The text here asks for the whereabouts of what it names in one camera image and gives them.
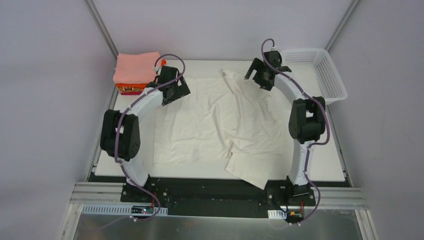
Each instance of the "purple tube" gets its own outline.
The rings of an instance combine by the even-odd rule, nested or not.
[[[147,94],[150,94],[150,93],[152,93],[152,92],[154,92],[154,91],[156,91],[156,90],[158,90],[159,88],[162,88],[162,87],[165,87],[165,86],[167,86],[167,85],[170,85],[170,84],[172,84],[172,83],[174,83],[174,82],[176,82],[176,81],[178,81],[182,76],[183,76],[183,74],[184,74],[184,72],[186,71],[186,64],[184,63],[184,61],[179,57],[179,56],[177,56],[177,55],[174,55],[174,54],[171,54],[171,53],[167,53],[167,54],[164,54],[164,55],[162,55],[162,56],[160,56],[156,61],[155,61],[155,63],[154,63],[154,66],[156,67],[156,64],[158,63],[158,61],[161,59],[161,58],[163,58],[163,57],[165,57],[165,56],[173,56],[173,57],[175,57],[175,58],[177,58],[178,60],[180,60],[181,62],[182,62],[182,72],[175,78],[175,79],[173,79],[173,80],[171,80],[171,81],[169,81],[169,82],[167,82],[167,83],[164,83],[164,84],[161,84],[161,85],[159,85],[159,86],[157,86],[157,87],[155,87],[155,88],[153,88],[153,89],[151,89],[151,90],[149,90],[148,92],[147,92]],[[132,107],[134,107],[138,102],[140,102],[144,97],[146,96],[146,94],[143,94],[143,95],[141,95],[140,97],[138,97],[133,103],[131,103],[131,105],[130,105],[130,107],[132,108]],[[128,172],[126,171],[126,169],[125,169],[125,167],[124,167],[124,165],[122,165],[122,161],[121,160],[119,160],[118,159],[118,146],[119,146],[119,136],[120,136],[120,131],[119,131],[119,129],[121,129],[121,126],[122,126],[122,121],[123,121],[123,119],[124,119],[124,116],[128,113],[130,111],[130,108],[129,107],[127,107],[124,111],[123,111],[123,113],[122,113],[122,115],[120,116],[120,118],[119,118],[119,121],[118,121],[118,125],[117,125],[117,129],[118,129],[118,131],[116,131],[116,137],[115,137],[115,148],[114,148],[114,160],[115,160],[115,162],[117,163],[117,164],[120,164],[120,167],[121,167],[121,169],[122,169],[122,172],[123,172],[123,174],[125,175],[125,177],[130,181],[130,183],[132,184],[132,185],[134,185],[134,186],[136,186],[138,189],[140,189],[141,191],[143,191],[143,192],[145,192],[145,193],[147,193],[148,195],[150,195],[156,202],[157,202],[157,207],[158,207],[158,209],[157,209],[157,211],[155,212],[155,213],[153,213],[151,216],[149,216],[149,217],[147,217],[147,218],[143,218],[143,219],[139,219],[138,221],[140,221],[140,222],[142,222],[142,221],[149,221],[149,220],[151,220],[152,218],[154,218],[159,212],[160,212],[160,210],[161,210],[161,203],[159,202],[159,199],[153,194],[153,193],[151,193],[151,192],[149,192],[148,190],[146,190],[146,189],[144,189],[142,186],[140,186],[140,185],[138,185],[135,181],[133,181],[131,178],[130,178],[130,176],[129,176],[129,174],[128,174]]]
[[[260,53],[262,54],[262,58],[263,58],[263,62],[266,64],[266,65],[268,65],[268,67],[270,68],[270,69],[272,69],[274,72],[276,72],[276,73],[278,73],[278,74],[281,74],[281,75],[283,75],[284,77],[286,77],[286,78],[288,78],[288,80],[289,81],[291,81],[296,87],[297,87],[297,89],[299,89],[299,91],[302,93],[302,95],[303,96],[305,96],[305,97],[307,97],[309,100],[311,100],[311,101],[313,101],[315,104],[317,104],[318,105],[318,107],[319,107],[319,109],[321,110],[321,113],[322,113],[322,115],[324,116],[324,122],[325,122],[325,128],[326,128],[326,130],[327,130],[327,138],[325,139],[325,141],[324,142],[313,142],[313,143],[311,143],[311,144],[309,144],[308,146],[307,146],[307,152],[306,152],[306,160],[305,160],[305,166],[304,166],[304,169],[303,169],[303,172],[304,172],[304,174],[305,174],[305,178],[306,178],[306,180],[308,181],[308,183],[312,186],[312,187],[314,187],[315,189],[316,189],[316,191],[318,192],[318,201],[316,202],[316,205],[315,205],[315,207],[313,208],[313,210],[312,210],[312,212],[307,216],[307,217],[305,217],[302,221],[300,221],[299,222],[299,224],[300,223],[303,223],[303,222],[305,222],[307,219],[309,219],[316,211],[317,211],[317,209],[318,209],[318,206],[320,205],[320,202],[321,202],[321,191],[320,191],[320,189],[317,187],[317,185],[315,185],[310,179],[309,179],[309,177],[308,177],[308,163],[309,163],[309,156],[310,156],[310,148],[312,147],[312,146],[314,146],[314,145],[326,145],[329,141],[330,141],[330,124],[329,124],[329,120],[328,120],[328,118],[327,118],[327,115],[326,115],[326,111],[324,110],[324,107],[321,105],[321,103],[319,102],[319,101],[317,101],[315,98],[313,98],[313,97],[311,97],[311,96],[309,96],[304,90],[303,90],[303,88],[299,85],[299,83],[296,81],[296,80],[294,80],[291,76],[289,76],[289,75],[287,75],[287,74],[285,74],[284,72],[282,72],[282,71],[280,71],[280,70],[278,70],[278,69],[276,69],[275,67],[273,67],[268,61],[267,61],[267,59],[265,58],[265,54],[264,54],[264,45],[265,45],[265,43],[266,42],[268,42],[268,41],[271,41],[272,42],[272,46],[274,47],[275,46],[275,41],[274,41],[274,39],[272,39],[272,38],[267,38],[265,41],[263,41],[263,43],[262,43],[262,45],[260,46]]]

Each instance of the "black base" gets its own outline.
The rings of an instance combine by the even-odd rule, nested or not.
[[[305,206],[315,206],[315,196],[311,184],[294,185],[289,176],[285,181],[286,186],[282,193],[282,202],[280,202],[282,206],[300,206],[302,201],[307,204]]]
[[[125,177],[90,175],[89,182],[125,183]],[[319,187],[350,187],[349,182],[314,182]],[[265,190],[243,180],[194,179],[149,177],[144,187],[156,193],[162,207],[172,216],[202,216],[227,218],[267,218],[268,210],[280,206],[300,206],[284,202],[286,180],[269,180]],[[313,199],[305,198],[305,206],[315,206]],[[152,197],[138,188],[125,184],[121,202],[152,203]]]

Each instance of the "black mount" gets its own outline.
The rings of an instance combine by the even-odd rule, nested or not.
[[[122,113],[118,110],[108,109],[103,116],[101,127],[100,148],[107,155],[115,156],[115,138],[117,135],[118,121]],[[139,118],[134,115],[125,115],[122,119],[123,132],[119,135],[118,157],[125,161],[134,158],[140,149]]]
[[[123,203],[148,203],[153,199],[137,187],[126,183],[124,177],[120,201]],[[268,218],[268,210],[300,210],[301,199],[285,201],[284,190],[287,180],[269,180],[265,189],[251,185],[243,180],[205,179],[205,178],[168,178],[150,177],[144,188],[155,194],[170,216],[203,216],[227,218]],[[339,182],[315,182],[320,187],[348,187]],[[314,192],[304,196],[304,206],[316,205]],[[287,222],[297,223],[298,215],[287,214]]]
[[[281,66],[283,59],[278,51],[267,51],[263,54],[265,55],[265,59],[268,63],[270,63],[274,68],[281,72],[292,72],[288,66]],[[274,81],[277,73],[262,60],[255,58],[244,76],[244,79],[249,79],[253,70],[256,70],[256,73],[253,76],[254,82],[257,83],[261,89],[271,91],[274,87]]]
[[[154,81],[147,84],[146,88],[156,88],[159,85],[166,84],[175,79],[179,74],[180,71],[178,68],[164,65],[160,69],[160,74],[154,78]],[[184,77],[181,77],[178,81],[169,85],[160,87],[159,91],[163,93],[162,106],[170,104],[173,101],[190,94],[190,89],[187,86]]]
[[[301,201],[310,201],[314,199],[314,190],[311,189],[311,184],[294,185],[290,181],[289,176],[285,179],[287,185],[282,194],[282,200],[288,206],[300,206]]]
[[[322,105],[324,110],[326,109],[326,101],[322,96],[313,98]],[[307,111],[312,113],[312,116],[306,117]],[[300,144],[312,140],[318,141],[325,130],[323,112],[314,101],[310,99],[293,101],[288,121],[288,132],[293,139],[298,140]]]

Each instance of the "gray wall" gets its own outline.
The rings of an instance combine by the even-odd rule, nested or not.
[[[121,53],[252,60],[261,43],[324,48],[351,0],[95,0]]]
[[[82,0],[0,3],[0,239],[58,236],[115,60]]]
[[[349,94],[331,106],[336,130],[382,240],[424,236],[423,12],[364,0],[330,53]]]

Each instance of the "white cloth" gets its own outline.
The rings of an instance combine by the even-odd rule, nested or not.
[[[282,164],[293,157],[290,103],[241,73],[221,75],[186,79],[191,94],[157,109],[154,165],[229,159],[227,172],[264,189],[273,171],[291,167]]]

